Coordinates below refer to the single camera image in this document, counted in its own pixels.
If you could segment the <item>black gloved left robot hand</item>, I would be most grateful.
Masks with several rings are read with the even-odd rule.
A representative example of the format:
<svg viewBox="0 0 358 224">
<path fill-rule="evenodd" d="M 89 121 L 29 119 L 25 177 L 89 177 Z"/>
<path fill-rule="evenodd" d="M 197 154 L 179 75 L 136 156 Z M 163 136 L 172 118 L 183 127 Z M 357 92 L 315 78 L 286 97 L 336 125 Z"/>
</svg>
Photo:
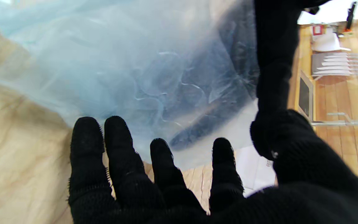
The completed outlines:
<svg viewBox="0 0 358 224">
<path fill-rule="evenodd" d="M 299 44 L 297 20 L 306 8 L 325 0 L 255 0 L 258 114 L 287 109 L 294 55 Z"/>
</svg>

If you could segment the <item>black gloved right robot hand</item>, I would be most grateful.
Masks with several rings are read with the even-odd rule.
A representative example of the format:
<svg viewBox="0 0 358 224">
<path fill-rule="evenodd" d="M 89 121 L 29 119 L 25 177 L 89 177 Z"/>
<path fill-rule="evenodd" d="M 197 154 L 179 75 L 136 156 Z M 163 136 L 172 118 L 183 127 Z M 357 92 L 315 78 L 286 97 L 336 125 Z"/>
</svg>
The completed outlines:
<svg viewBox="0 0 358 224">
<path fill-rule="evenodd" d="M 167 143 L 150 144 L 154 182 L 145 174 L 125 121 L 82 117 L 71 139 L 69 206 L 74 224 L 358 224 L 358 176 L 304 116 L 257 116 L 251 134 L 273 161 L 278 185 L 248 197 L 225 138 L 213 142 L 210 215 L 186 187 Z"/>
</svg>

